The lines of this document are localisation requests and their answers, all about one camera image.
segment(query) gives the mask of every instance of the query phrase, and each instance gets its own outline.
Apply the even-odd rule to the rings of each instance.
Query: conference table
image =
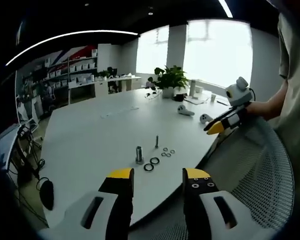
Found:
[[[229,107],[218,102],[195,105],[163,99],[149,89],[92,98],[53,111],[42,144],[46,165],[41,177],[54,184],[54,208],[44,213],[50,227],[62,221],[68,207],[86,193],[97,191],[113,170],[134,168],[131,225],[138,222],[182,183],[182,168],[195,168],[217,135],[207,135],[202,114],[217,117]],[[183,104],[194,116],[177,113]],[[159,147],[155,138],[159,135]],[[158,157],[151,172],[135,162],[136,147],[143,149],[144,164]],[[163,148],[174,150],[161,156]]]

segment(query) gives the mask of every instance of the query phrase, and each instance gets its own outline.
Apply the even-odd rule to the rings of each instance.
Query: green leaves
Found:
[[[155,68],[155,75],[157,75],[157,81],[153,81],[152,77],[148,78],[148,81],[155,84],[160,89],[167,89],[169,87],[182,87],[187,86],[188,80],[184,77],[184,71],[181,67],[174,65],[171,68],[165,66],[165,69]]]

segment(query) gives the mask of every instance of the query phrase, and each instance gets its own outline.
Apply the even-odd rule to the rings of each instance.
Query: white flower pot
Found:
[[[172,87],[162,90],[162,98],[171,99],[174,96],[174,89]]]

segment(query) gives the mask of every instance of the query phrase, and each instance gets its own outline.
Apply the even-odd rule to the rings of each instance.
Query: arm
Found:
[[[265,120],[279,116],[282,111],[288,86],[288,81],[284,80],[280,90],[266,103],[254,101],[248,105],[246,107],[248,113],[262,116]]]

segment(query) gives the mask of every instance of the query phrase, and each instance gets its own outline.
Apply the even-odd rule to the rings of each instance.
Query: ceiling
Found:
[[[250,22],[254,28],[277,35],[278,11],[266,0],[226,2],[234,19]],[[141,34],[165,25],[186,24],[192,19],[227,17],[218,0],[84,0],[74,3],[25,0],[3,2],[2,7],[5,11],[0,16],[0,45],[4,44],[4,53],[0,55],[0,67],[27,47],[69,32],[110,29]],[[16,33],[21,22],[20,44],[16,47]],[[17,69],[34,58],[61,49],[98,43],[120,45],[134,38],[137,36],[116,33],[58,38],[27,51],[5,70]]]

